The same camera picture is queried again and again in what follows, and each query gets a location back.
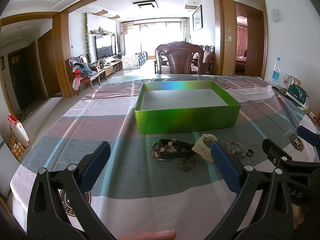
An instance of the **wooden doorway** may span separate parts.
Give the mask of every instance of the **wooden doorway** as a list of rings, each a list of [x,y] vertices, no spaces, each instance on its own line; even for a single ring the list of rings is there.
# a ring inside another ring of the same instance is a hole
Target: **wooden doorway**
[[[20,109],[23,110],[34,101],[28,75],[26,48],[8,54],[8,63],[14,93]]]
[[[244,75],[261,77],[265,39],[263,12],[243,3],[235,2],[235,5],[237,15],[247,18],[248,44]]]
[[[52,29],[38,39],[39,58],[49,98],[60,92],[53,52]]]
[[[46,99],[46,95],[41,85],[41,78],[39,73],[39,67],[36,60],[36,43],[33,41],[26,48],[28,75],[31,84],[31,89],[35,99]]]

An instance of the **ivy vine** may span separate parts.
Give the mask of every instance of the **ivy vine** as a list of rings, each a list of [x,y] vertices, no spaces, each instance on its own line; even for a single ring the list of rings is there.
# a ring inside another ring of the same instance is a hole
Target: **ivy vine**
[[[88,32],[88,13],[84,14],[84,33],[85,33],[85,45],[87,47],[87,58],[88,58],[88,62],[91,63],[89,32]]]

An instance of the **framed painting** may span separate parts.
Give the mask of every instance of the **framed painting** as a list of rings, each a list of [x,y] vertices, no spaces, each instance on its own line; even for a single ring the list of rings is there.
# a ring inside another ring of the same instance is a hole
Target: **framed painting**
[[[203,18],[202,18],[202,5],[200,5],[194,14],[192,15],[193,19],[193,31],[200,30],[203,28]]]
[[[4,56],[0,58],[1,70],[4,70]]]

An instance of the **open cardboard box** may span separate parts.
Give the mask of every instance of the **open cardboard box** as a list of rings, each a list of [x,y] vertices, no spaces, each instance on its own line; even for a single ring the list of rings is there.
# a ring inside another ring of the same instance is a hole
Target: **open cardboard box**
[[[144,83],[135,116],[140,134],[214,130],[235,125],[240,104],[212,81]]]

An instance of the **pink curtain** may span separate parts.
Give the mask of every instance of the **pink curtain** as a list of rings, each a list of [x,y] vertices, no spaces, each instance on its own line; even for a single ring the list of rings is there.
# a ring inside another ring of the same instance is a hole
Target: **pink curtain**
[[[248,46],[248,28],[237,25],[237,57],[244,56]]]

